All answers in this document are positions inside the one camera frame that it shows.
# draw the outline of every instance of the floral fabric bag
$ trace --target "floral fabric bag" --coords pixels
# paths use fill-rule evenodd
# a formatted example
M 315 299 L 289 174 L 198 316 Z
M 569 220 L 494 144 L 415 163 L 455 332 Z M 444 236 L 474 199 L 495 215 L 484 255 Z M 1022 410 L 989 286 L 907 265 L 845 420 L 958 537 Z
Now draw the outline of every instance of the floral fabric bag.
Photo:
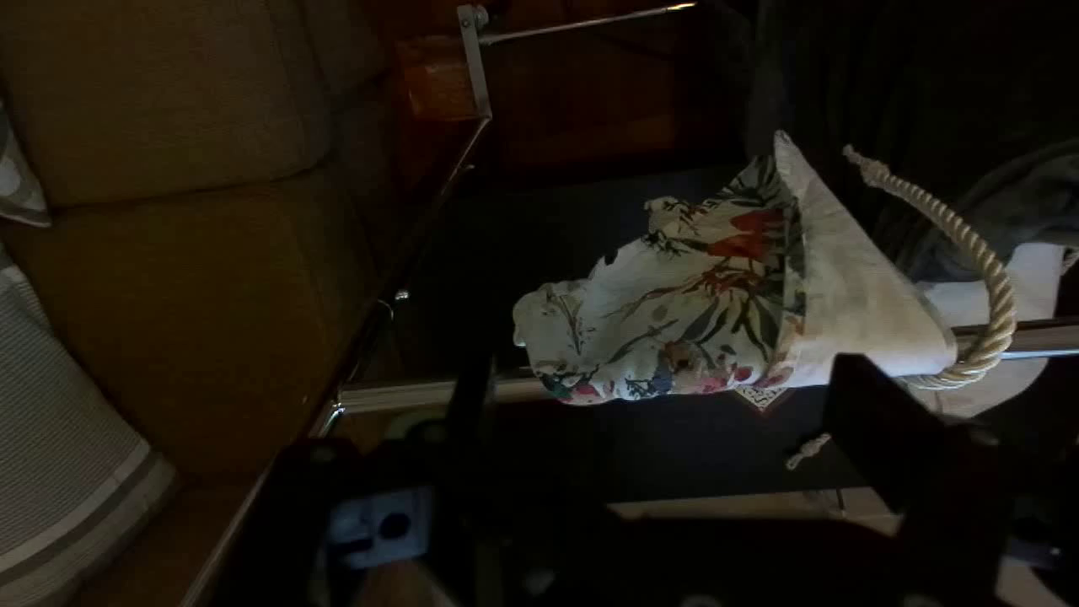
M 783 133 L 713 196 L 645 209 L 647 234 L 514 308 L 515 342 L 563 402 L 827 384 L 839 353 L 893 376 L 955 361 L 951 332 Z

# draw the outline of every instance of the brown sofa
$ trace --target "brown sofa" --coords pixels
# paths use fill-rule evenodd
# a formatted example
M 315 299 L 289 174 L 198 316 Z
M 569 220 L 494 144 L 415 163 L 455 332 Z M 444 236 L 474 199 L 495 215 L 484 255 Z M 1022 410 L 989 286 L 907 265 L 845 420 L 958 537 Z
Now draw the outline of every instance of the brown sofa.
M 2 95 L 54 221 L 0 238 L 183 483 L 76 604 L 179 603 L 377 289 L 397 223 L 355 3 L 0 4 Z

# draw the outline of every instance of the gray striped cushion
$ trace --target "gray striped cushion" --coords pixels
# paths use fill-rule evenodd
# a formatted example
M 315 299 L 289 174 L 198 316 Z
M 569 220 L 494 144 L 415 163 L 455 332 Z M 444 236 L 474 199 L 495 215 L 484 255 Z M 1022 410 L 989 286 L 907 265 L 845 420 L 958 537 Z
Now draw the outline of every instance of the gray striped cushion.
M 0 248 L 0 605 L 66 602 L 174 480 L 60 346 Z
M 0 99 L 0 217 L 46 227 L 51 224 L 38 177 L 26 165 Z

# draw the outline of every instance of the rope handle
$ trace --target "rope handle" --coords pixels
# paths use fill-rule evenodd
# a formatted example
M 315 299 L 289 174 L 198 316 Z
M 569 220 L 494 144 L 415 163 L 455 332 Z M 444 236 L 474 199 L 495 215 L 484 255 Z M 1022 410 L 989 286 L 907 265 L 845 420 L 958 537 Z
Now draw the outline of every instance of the rope handle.
M 1000 356 L 1011 346 L 1015 333 L 1015 301 L 1003 263 L 989 245 L 954 210 L 926 190 L 891 174 L 888 165 L 863 156 L 851 146 L 843 155 L 858 166 L 862 180 L 884 190 L 918 209 L 978 265 L 989 294 L 989 322 L 974 345 L 959 360 L 937 375 L 912 375 L 901 378 L 914 388 L 953 390 L 973 384 L 997 367 Z

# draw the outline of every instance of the striped pillow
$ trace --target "striped pillow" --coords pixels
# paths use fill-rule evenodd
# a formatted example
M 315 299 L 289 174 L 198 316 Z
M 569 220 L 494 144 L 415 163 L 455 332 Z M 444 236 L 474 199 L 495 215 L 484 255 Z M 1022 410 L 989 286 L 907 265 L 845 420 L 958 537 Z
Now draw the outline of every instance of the striped pillow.
M 0 99 L 0 217 L 39 227 L 51 224 L 38 177 L 26 165 Z
M 0 605 L 69 599 L 174 480 L 60 346 L 0 248 Z

